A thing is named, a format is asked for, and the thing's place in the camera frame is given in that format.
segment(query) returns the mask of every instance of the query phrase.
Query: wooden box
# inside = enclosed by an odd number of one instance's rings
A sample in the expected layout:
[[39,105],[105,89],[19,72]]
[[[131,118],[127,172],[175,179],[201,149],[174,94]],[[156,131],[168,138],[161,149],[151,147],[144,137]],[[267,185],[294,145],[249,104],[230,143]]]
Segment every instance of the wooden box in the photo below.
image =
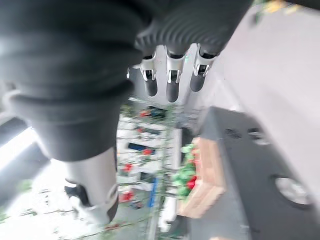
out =
[[200,137],[194,138],[192,142],[199,149],[197,180],[189,196],[178,201],[177,214],[198,219],[226,191],[226,185],[217,143]]

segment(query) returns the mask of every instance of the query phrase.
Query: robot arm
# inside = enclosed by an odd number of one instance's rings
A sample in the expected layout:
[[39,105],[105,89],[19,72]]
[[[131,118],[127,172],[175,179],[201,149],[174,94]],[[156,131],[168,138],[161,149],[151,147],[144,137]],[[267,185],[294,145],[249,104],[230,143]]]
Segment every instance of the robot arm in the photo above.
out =
[[155,95],[154,49],[165,45],[167,98],[174,102],[188,47],[198,43],[214,53],[206,58],[200,48],[197,54],[194,74],[205,77],[251,4],[1,1],[0,74],[17,88],[4,102],[34,128],[42,151],[64,166],[65,190],[80,211],[99,223],[116,214],[116,132],[120,106],[133,90],[128,67],[141,63],[147,92]]

